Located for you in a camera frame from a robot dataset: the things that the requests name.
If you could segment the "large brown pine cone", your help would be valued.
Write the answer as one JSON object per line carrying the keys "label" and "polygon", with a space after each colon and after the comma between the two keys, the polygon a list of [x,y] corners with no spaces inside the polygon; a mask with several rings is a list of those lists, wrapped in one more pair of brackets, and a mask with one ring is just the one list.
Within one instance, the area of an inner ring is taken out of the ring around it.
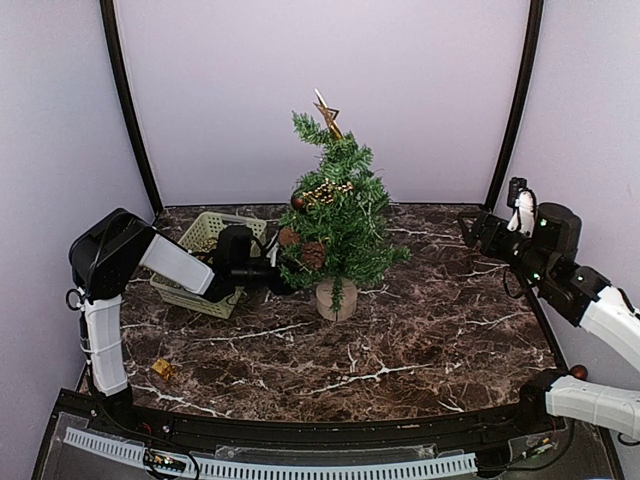
{"label": "large brown pine cone", "polygon": [[307,242],[302,246],[302,260],[313,270],[320,270],[326,261],[326,248],[320,242]]}

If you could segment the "red ball ornament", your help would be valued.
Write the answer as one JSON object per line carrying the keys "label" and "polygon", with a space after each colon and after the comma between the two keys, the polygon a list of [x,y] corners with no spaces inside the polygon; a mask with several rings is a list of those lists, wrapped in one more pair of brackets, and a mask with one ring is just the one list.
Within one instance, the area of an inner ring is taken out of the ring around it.
{"label": "red ball ornament", "polygon": [[586,381],[589,375],[588,369],[584,365],[579,364],[572,366],[569,373],[571,376],[581,381]]}
{"label": "red ball ornament", "polygon": [[293,195],[290,203],[295,211],[302,211],[305,208],[305,199],[303,197]]}

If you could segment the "beige plastic basket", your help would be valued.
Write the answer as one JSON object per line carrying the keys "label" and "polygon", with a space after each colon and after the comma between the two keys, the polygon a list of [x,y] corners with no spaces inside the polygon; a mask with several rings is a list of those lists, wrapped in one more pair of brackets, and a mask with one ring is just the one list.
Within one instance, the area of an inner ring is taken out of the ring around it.
{"label": "beige plastic basket", "polygon": [[[263,245],[266,244],[266,220],[217,212],[201,213],[182,235],[178,244],[192,253],[204,253],[205,256],[200,256],[199,259],[212,266],[213,259],[208,258],[207,254],[217,247],[219,234],[232,225],[244,225],[250,228],[253,235]],[[150,285],[167,303],[221,319],[228,319],[231,316],[244,290],[243,287],[238,286],[231,295],[224,297],[220,302],[212,303],[158,273],[151,276]]]}

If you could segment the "small green christmas tree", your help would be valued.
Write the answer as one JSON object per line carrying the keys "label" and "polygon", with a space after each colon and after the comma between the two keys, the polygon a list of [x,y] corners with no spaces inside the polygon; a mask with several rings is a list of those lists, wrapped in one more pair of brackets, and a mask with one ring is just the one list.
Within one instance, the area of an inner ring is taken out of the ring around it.
{"label": "small green christmas tree", "polygon": [[[410,251],[393,245],[389,238],[385,209],[390,196],[382,179],[371,170],[371,148],[358,144],[352,132],[343,133],[342,140],[334,139],[327,127],[307,113],[294,112],[292,121],[300,140],[320,149],[318,167],[299,178],[293,195],[302,197],[326,178],[354,185],[352,193],[332,204],[319,204],[309,211],[295,211],[290,206],[280,220],[281,229],[290,227],[300,235],[298,244],[280,245],[283,279],[294,288],[330,281],[329,311],[332,319],[338,319],[346,282],[375,286],[389,268],[407,262]],[[326,248],[320,270],[310,269],[302,260],[302,246],[307,242],[320,242]]]}

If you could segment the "gold bead garland ornament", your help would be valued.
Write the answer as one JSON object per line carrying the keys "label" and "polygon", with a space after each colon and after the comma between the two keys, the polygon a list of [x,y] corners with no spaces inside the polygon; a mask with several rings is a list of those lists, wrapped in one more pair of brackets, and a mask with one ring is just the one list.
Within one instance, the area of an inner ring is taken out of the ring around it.
{"label": "gold bead garland ornament", "polygon": [[348,195],[353,191],[354,185],[351,181],[338,184],[326,178],[322,184],[302,194],[303,209],[309,211],[319,204],[332,204],[340,196]]}

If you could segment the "gold star tree topper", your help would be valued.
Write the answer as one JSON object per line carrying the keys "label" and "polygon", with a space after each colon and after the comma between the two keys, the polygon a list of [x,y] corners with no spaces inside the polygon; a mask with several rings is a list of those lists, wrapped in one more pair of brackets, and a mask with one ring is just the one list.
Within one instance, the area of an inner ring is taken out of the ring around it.
{"label": "gold star tree topper", "polygon": [[314,93],[316,95],[316,99],[317,101],[314,103],[314,106],[316,107],[316,109],[320,112],[320,114],[322,115],[327,129],[331,132],[332,136],[334,139],[336,140],[342,140],[343,139],[343,133],[336,121],[338,115],[339,115],[339,111],[337,109],[334,108],[330,108],[326,101],[324,100],[321,92],[315,88],[314,89]]}

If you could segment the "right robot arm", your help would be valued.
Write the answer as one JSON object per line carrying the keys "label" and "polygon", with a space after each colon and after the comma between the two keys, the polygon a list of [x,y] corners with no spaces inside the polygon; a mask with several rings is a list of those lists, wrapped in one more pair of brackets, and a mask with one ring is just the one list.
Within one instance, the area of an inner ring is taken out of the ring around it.
{"label": "right robot arm", "polygon": [[[485,211],[461,213],[463,241],[483,255],[505,262],[523,283],[537,289],[558,314],[639,365],[639,311],[626,293],[589,266],[575,261],[581,220],[560,204],[538,205],[532,227]],[[639,394],[585,381],[583,375],[547,369],[525,383],[510,424],[534,432],[547,418],[565,417],[639,438]]]}

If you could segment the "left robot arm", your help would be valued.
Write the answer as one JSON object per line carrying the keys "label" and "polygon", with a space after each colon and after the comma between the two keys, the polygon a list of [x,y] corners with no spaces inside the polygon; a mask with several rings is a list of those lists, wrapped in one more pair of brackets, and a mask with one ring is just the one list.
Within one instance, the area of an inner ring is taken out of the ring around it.
{"label": "left robot arm", "polygon": [[288,295],[283,263],[275,241],[263,235],[264,222],[224,215],[205,245],[204,232],[193,225],[180,242],[137,215],[118,208],[77,238],[68,259],[74,286],[65,298],[80,314],[81,345],[92,386],[106,401],[103,421],[120,436],[141,427],[140,412],[118,396],[129,389],[121,338],[122,296],[139,268],[163,278],[188,300],[220,303],[240,287],[264,286]]}

